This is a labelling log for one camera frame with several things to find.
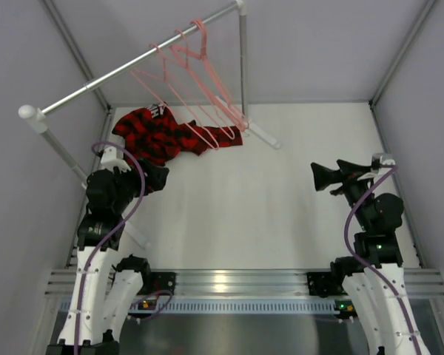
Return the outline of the red black plaid shirt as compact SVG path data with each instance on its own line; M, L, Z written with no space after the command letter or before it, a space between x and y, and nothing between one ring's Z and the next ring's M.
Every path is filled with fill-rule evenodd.
M241 146L236 126L199 126L192 120L180 124L163 104L135 109L120 118L112 134L124 140L125 149L137 159L164 166L182 152L200 156L208 149Z

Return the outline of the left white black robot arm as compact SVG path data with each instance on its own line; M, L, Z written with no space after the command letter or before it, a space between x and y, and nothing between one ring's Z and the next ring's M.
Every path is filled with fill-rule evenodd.
M124 210L161 191L169 169L146 158L139 167L120 161L87 178L86 213L78 227L77 270L64 326L47 354L118 354L132 301L151 282L147 259L118 253Z

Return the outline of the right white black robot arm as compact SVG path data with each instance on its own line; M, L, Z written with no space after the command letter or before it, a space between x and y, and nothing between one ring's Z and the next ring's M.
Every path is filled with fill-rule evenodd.
M307 273L309 293L338 303L338 319L358 320L370 354L429 354L406 290L403 256L396 230L403 224L403 200L392 193L376 195L397 171L393 158L375 154L367 166L337 160L330 169L311 163L315 190L343 196L350 211L343 227L349 255L331 262L328 271Z

